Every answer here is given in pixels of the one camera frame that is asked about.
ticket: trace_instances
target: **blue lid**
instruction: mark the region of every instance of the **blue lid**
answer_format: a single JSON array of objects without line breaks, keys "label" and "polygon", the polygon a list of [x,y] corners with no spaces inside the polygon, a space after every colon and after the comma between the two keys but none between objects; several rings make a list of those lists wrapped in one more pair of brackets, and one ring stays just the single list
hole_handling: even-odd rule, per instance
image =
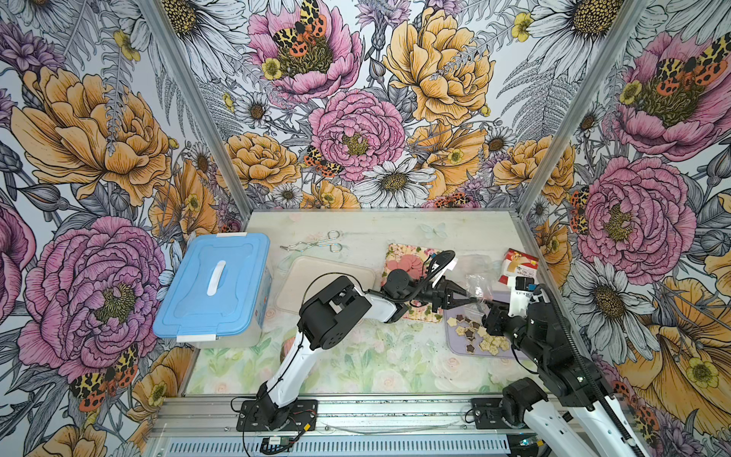
[{"label": "blue lid", "polygon": [[[268,253],[269,237],[263,233],[197,236],[188,245],[162,301],[152,327],[154,333],[175,338],[244,332],[254,313]],[[223,269],[219,268],[216,287],[211,277],[219,264]]]}]

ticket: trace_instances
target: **floral placemat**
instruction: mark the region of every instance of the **floral placemat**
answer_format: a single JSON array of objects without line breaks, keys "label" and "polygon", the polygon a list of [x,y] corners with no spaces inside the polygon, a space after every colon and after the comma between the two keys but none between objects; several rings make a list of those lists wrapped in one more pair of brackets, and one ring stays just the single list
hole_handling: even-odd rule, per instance
[{"label": "floral placemat", "polygon": [[[405,270],[412,279],[419,279],[423,275],[424,263],[434,254],[438,254],[432,248],[423,248],[420,246],[409,246],[408,244],[392,243],[388,245],[386,253],[386,263],[383,267],[383,275],[381,277],[381,287],[386,284],[388,274],[400,268]],[[442,310],[437,313],[431,312],[430,306],[421,306],[418,300],[409,302],[409,311],[404,314],[404,319],[421,320],[423,322],[441,322]]]}]

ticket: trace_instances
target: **white arm segment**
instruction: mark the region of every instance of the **white arm segment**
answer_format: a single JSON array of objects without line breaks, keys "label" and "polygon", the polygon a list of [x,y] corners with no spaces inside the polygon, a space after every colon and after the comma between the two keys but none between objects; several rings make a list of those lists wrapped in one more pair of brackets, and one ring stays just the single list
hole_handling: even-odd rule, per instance
[{"label": "white arm segment", "polygon": [[[596,457],[596,453],[571,429],[551,403],[541,400],[533,403],[533,409],[526,411],[523,422],[543,441],[548,443],[557,457]],[[616,453],[613,456],[630,456]]]},{"label": "white arm segment", "polygon": [[[614,413],[617,414],[619,420],[621,420],[624,424],[624,428],[627,430],[627,433],[629,433],[635,441],[634,444],[642,450],[645,457],[649,457],[647,450],[645,450],[642,445],[644,439],[637,439],[635,431],[633,431],[632,427],[629,426],[629,423],[622,412],[619,401],[616,398],[612,399],[608,396],[605,397],[605,399],[607,400],[607,403],[609,403],[610,407],[614,409]],[[571,415],[579,421],[584,431],[586,431],[586,434],[589,436],[589,439],[591,439],[594,443],[602,457],[634,457],[635,453],[633,453],[632,449],[630,449],[622,440],[621,433],[614,426],[614,422],[612,422],[609,415],[606,411],[604,411],[604,408],[602,408],[602,405],[599,404],[598,401],[594,402],[594,411],[577,407],[567,409]]]},{"label": "white arm segment", "polygon": [[[396,312],[396,305],[385,298],[381,298],[376,295],[364,294],[357,286],[355,286],[355,290],[371,302],[371,308],[365,312],[363,319],[375,319],[380,322],[387,322],[391,316],[393,316],[393,313]],[[302,344],[302,347],[299,351],[297,351],[297,347],[300,344]],[[310,341],[307,339],[305,334],[297,332],[292,349],[290,349],[287,353],[287,356],[284,358],[284,361],[282,361],[276,374],[267,381],[267,390],[270,391],[269,396],[274,404],[278,407],[285,407],[297,398],[297,395],[300,393],[302,383],[305,382],[307,375],[310,370],[312,370],[315,362],[317,362],[317,357],[323,351],[324,349],[322,348],[311,350]],[[285,370],[287,371],[287,374],[285,374],[284,378],[279,381],[279,384],[276,384],[277,380],[284,374]]]}]

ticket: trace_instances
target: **container handle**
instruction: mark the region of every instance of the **container handle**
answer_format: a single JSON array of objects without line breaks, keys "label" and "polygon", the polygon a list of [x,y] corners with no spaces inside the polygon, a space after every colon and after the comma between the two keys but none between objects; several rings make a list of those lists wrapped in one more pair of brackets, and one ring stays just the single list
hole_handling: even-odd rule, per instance
[{"label": "container handle", "polygon": [[216,264],[216,267],[213,269],[213,274],[211,275],[211,280],[208,282],[208,296],[211,297],[212,295],[216,294],[216,291],[219,289],[219,281],[221,280],[221,274],[224,272],[224,267],[226,266],[226,260],[220,260],[218,264]]}]

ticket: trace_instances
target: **purple tray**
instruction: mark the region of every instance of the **purple tray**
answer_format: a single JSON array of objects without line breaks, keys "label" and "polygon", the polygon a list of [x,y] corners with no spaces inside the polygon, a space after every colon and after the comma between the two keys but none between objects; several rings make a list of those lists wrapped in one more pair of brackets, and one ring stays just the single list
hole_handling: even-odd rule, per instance
[{"label": "purple tray", "polygon": [[[493,292],[493,297],[495,300],[503,301],[505,303],[510,302],[510,292],[502,292],[502,291],[495,291]],[[500,358],[512,358],[512,351],[498,351],[497,354],[493,355],[489,352],[483,351],[480,349],[480,343],[482,342],[482,337],[480,335],[475,334],[474,341],[470,342],[466,336],[459,336],[457,332],[455,332],[455,327],[450,327],[449,324],[447,324],[447,321],[451,317],[456,317],[459,314],[462,314],[466,318],[470,320],[474,320],[477,322],[480,322],[480,319],[482,318],[482,315],[475,311],[469,311],[468,306],[462,306],[460,308],[454,308],[454,309],[448,309],[444,312],[444,325],[447,326],[447,344],[449,345],[452,352],[454,352],[457,355],[479,355],[480,357],[500,357]],[[466,324],[464,322],[459,322],[457,325],[465,326]],[[474,354],[470,354],[467,352],[467,344],[472,344],[474,346]],[[521,352],[521,351],[515,351],[515,354],[520,359],[527,359],[527,357]]]}]

